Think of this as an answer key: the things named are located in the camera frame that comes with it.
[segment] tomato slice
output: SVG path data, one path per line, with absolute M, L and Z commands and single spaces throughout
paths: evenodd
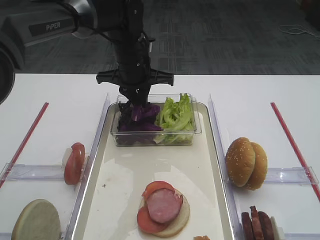
M 138 214 L 136 216 L 136 220 L 139 228 L 148 234 L 159 233 L 165 230 L 168 224 L 157 223 L 150 218 L 148 208 L 143 206 L 139 209 Z
M 72 145 L 72 153 L 64 168 L 64 181 L 68 185 L 76 185 L 80 181 L 82 167 L 85 162 L 85 146 L 79 142 Z
M 144 200 L 146 201 L 154 191 L 159 189 L 169 189 L 171 191 L 175 191 L 175 188 L 165 181 L 153 181 L 146 186 L 144 192 L 142 193 Z

